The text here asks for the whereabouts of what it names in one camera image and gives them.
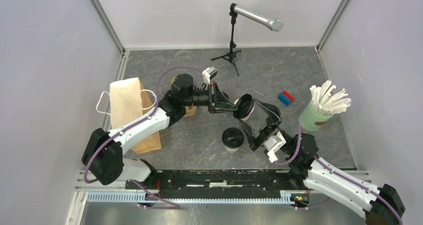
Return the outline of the white wrapped straws bundle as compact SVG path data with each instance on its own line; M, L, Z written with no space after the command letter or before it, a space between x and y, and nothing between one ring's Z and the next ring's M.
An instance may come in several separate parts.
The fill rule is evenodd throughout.
M352 99L347 98L346 89L335 93L336 85L333 85L331 80L325 81L321 86L312 85L309 89L311 108L320 115L339 114L351 106Z

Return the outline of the black microphone tripod stand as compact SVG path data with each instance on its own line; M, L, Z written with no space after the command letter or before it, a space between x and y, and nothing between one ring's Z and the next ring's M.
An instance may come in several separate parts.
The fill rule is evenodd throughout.
M234 50L236 48L236 44L234 42L234 27L235 27L235 24L236 24L236 18L238 16L238 14L231 11L229 13L229 15L231 16L231 37L230 37L230 42L229 42L229 52L225 55L212 58L211 61L214 61L214 60L217 60L217 59L224 59L224 60L228 61L229 63L231 63L234 66L235 71L237 73L237 76L239 76L239 71L237 69L237 66L236 66L236 63L235 63L235 60L234 60L236 58L237 53L241 52L241 49L237 50L237 51Z

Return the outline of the cardboard cup carrier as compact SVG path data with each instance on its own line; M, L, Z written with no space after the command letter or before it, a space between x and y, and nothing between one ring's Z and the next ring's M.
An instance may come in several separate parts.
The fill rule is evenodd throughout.
M194 80L189 74L179 74L172 79L171 94L185 105L186 114L184 118L194 116L197 107L185 100L192 98L195 89Z

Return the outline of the black lid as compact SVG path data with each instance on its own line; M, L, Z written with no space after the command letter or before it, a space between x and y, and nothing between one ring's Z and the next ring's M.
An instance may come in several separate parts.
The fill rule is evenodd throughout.
M234 111L233 116L236 119L241 119L248 114L252 107L254 107L254 99L252 95L247 93L240 97L236 105L238 106L238 111Z
M241 146L244 143L243 132L235 127L225 129L221 139L223 144L227 146Z

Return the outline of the silver microphone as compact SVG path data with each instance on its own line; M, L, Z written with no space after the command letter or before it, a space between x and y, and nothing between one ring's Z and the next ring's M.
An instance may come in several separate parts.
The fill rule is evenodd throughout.
M260 15L257 12L254 12L235 3L231 4L230 11L239 14L245 18L248 18L254 22L257 22L261 25L264 25L269 30L274 32L280 32L283 28L283 22L280 19Z

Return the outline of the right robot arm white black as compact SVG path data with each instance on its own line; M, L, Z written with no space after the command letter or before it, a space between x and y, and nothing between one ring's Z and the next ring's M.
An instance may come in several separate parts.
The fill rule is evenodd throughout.
M397 190L384 184L382 187L362 181L328 163L318 156L315 137L303 133L290 136L279 125L282 122L279 109L268 103L253 99L249 94L235 101L233 113L248 139L250 149L264 147L271 163L288 165L288 183L294 189L303 187L323 193L347 206L368 225L402 225L405 206ZM266 124L255 136L247 124L248 116L257 105L267 114Z

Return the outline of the green cup holder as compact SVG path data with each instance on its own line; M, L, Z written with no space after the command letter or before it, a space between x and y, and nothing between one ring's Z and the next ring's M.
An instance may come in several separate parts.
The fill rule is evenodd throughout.
M312 106L312 101L310 101L300 114L299 120L303 129L313 132L319 130L332 116L318 113Z

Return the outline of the brown paper bag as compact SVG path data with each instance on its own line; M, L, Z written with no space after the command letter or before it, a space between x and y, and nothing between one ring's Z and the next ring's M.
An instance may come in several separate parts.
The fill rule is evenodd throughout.
M98 109L104 93L109 96L110 112L103 112ZM152 90L145 89L138 77L112 82L109 86L109 92L103 91L101 93L96 105L96 111L109 115L111 128L116 129L152 110L153 102L148 93L151 93L156 99L155 93ZM161 148L159 132L155 132L142 141L129 146L129 149L137 155Z

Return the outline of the white paper cup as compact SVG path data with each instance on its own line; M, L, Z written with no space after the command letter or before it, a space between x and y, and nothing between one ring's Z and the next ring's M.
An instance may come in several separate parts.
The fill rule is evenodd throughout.
M236 99L235 100L235 105L236 104L238 104L238 101L240 100L240 98L238 98L238 99ZM249 118L250 118L250 116L251 116L251 114L253 113L253 111L254 111L254 107L252 107L251 109L250 109L250 111L248 112L248 114L245 116L245 117L243 117L243 118L241 118L241 120L242 121L247 121Z
M228 152L230 152L230 153L234 153L234 152L236 152L241 146L227 146L227 145L225 145L224 146L225 147L225 149L228 151Z

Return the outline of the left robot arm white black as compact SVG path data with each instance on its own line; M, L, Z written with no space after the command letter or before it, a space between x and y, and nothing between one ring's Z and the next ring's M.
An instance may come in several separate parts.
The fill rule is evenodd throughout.
M179 74L148 113L120 128L110 131L98 128L92 132L81 158L84 173L91 172L102 185L111 184L124 171L124 154L138 142L180 121L188 106L205 106L211 114L238 110L214 81L200 89L190 75Z

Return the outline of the blue red block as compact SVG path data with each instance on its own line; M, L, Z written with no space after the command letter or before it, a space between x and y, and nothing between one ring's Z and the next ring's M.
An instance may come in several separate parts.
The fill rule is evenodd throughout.
M284 105L289 106L293 101L294 101L294 97L292 97L288 92L286 92L285 90L282 91L279 95L278 95L278 100L280 100Z

